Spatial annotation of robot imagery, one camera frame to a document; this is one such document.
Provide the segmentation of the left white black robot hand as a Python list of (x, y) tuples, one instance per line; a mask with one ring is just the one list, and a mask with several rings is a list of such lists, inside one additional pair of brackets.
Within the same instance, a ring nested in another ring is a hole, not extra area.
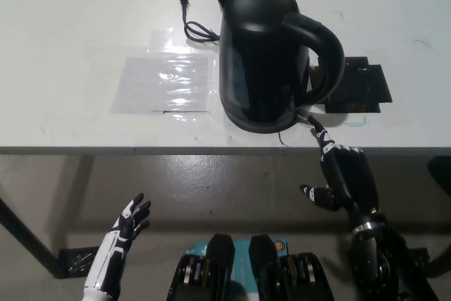
[(144, 194), (133, 198), (104, 236), (86, 277), (82, 300), (117, 300), (127, 254), (138, 235), (149, 226), (151, 202)]

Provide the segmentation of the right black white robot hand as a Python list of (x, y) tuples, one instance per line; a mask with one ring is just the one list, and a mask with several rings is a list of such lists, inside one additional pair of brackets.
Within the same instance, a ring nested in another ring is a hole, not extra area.
[(316, 131), (327, 186), (301, 185), (299, 189), (322, 209), (343, 208), (354, 234), (383, 227), (386, 218), (380, 211), (375, 180), (363, 150), (337, 143), (313, 116), (307, 120)]

